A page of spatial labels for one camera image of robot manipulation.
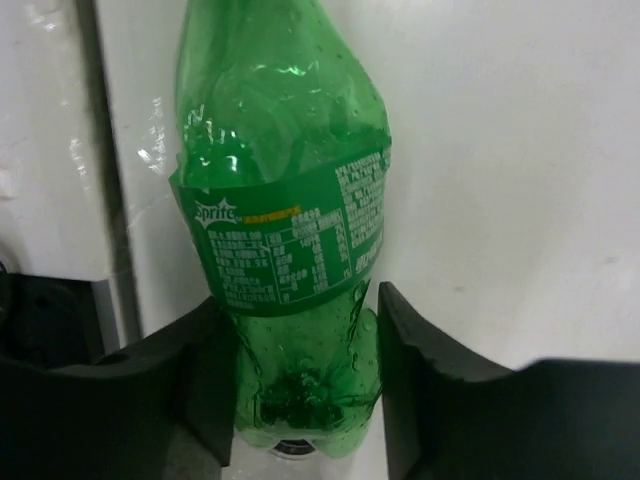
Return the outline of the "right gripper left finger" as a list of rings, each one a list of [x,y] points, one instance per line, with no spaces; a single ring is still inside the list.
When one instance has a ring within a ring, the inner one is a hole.
[[[230,463],[235,338],[213,299],[91,364],[56,367],[69,291],[1,277],[5,479],[218,479]]]

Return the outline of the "green Sprite bottle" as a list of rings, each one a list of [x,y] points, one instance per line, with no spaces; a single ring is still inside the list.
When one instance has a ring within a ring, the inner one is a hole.
[[[339,459],[381,392],[366,306],[383,244],[384,102],[317,1],[191,1],[170,183],[240,340],[236,429]]]

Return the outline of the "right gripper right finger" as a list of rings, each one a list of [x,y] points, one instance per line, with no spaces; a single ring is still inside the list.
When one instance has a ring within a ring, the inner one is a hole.
[[[511,370],[379,287],[392,479],[635,479],[639,367],[541,359]]]

